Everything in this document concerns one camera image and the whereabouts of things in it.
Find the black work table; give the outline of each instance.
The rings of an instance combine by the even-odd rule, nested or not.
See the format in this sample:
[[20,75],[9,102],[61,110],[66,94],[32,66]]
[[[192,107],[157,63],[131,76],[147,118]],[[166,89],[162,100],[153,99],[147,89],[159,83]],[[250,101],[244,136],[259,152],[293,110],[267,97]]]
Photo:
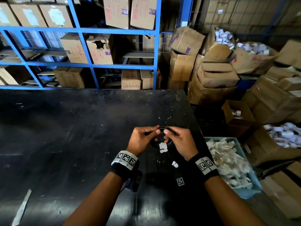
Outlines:
[[[184,91],[2,90],[0,119],[0,225],[11,225],[28,189],[20,225],[61,225],[126,149],[134,127],[189,128],[199,149],[206,147]],[[216,219],[204,187],[185,179],[174,148],[160,154],[149,146],[139,160],[138,192],[122,191],[107,225]]]

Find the wristband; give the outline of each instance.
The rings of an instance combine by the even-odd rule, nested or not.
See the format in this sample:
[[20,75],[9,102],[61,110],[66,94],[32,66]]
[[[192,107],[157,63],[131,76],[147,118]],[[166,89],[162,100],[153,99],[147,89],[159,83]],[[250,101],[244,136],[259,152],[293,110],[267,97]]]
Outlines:
[[192,157],[188,164],[192,172],[205,183],[209,178],[218,176],[219,172],[214,162],[209,157],[202,157],[200,153]]
[[120,176],[122,181],[125,182],[132,176],[133,172],[138,169],[139,160],[131,152],[120,151],[111,165],[110,171]]

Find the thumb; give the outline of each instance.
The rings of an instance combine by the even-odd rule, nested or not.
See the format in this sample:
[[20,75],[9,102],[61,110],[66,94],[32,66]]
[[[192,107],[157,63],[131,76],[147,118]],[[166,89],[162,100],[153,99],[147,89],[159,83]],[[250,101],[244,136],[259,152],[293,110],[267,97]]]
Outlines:
[[172,141],[175,141],[176,136],[168,129],[164,130],[164,134],[167,135],[167,137],[169,137]]
[[152,140],[153,138],[155,138],[156,136],[158,136],[160,134],[160,130],[157,129],[156,131],[153,131],[151,134],[147,135],[147,138],[149,140]]

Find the shelving unit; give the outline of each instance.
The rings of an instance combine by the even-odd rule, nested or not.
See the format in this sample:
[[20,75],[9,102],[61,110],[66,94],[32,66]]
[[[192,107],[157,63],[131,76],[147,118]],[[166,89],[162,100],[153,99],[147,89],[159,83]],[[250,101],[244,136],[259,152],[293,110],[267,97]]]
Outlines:
[[[156,77],[157,77],[157,67],[158,67],[158,48],[159,48],[159,34],[160,34],[160,15],[161,15],[161,0],[157,0],[156,9],[156,22],[155,30],[143,30],[143,29],[115,29],[115,28],[81,28],[77,15],[74,9],[74,0],[67,0],[70,11],[75,23],[75,28],[39,28],[39,27],[22,27],[22,26],[0,26],[0,32],[3,34],[4,38],[7,40],[12,50],[20,58],[20,63],[10,63],[10,62],[0,62],[0,65],[23,65],[27,68],[29,73],[32,75],[33,79],[37,82],[38,86],[0,86],[0,89],[22,89],[22,90],[52,90],[52,89],[62,89],[61,87],[48,87],[45,86],[41,79],[33,73],[31,66],[44,66],[44,67],[87,67],[90,68],[95,85],[97,89],[100,89],[94,68],[114,68],[114,69],[140,69],[140,70],[153,70],[153,89],[156,89]],[[13,40],[8,32],[17,32],[18,35],[22,34],[22,31],[37,31],[39,32],[76,32],[79,34],[82,46],[84,48],[85,54],[87,56],[88,64],[78,64],[70,62],[39,62],[39,61],[28,61],[20,48],[17,46],[16,42]],[[114,65],[99,65],[93,64],[91,55],[87,48],[87,43],[84,39],[83,33],[102,33],[102,34],[124,34],[124,35],[154,35],[154,57],[153,65],[131,65],[126,64],[114,64]]]

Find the finger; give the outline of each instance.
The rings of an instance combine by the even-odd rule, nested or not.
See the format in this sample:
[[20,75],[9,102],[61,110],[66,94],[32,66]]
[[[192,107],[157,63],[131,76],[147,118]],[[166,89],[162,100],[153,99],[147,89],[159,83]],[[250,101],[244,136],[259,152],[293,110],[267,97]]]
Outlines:
[[179,127],[169,127],[171,128],[176,134],[181,135],[183,133],[184,128],[179,128]]
[[157,137],[159,134],[161,133],[160,130],[156,130],[153,131],[151,134],[149,134],[148,136],[146,136],[148,138],[148,140],[152,140],[153,138]]
[[165,129],[164,130],[164,134],[167,135],[172,141],[175,141],[176,140],[176,136],[171,132],[169,131],[168,129]]
[[160,127],[160,125],[157,125],[154,127],[137,127],[137,129],[142,133],[146,133],[146,132],[156,131],[159,127]]

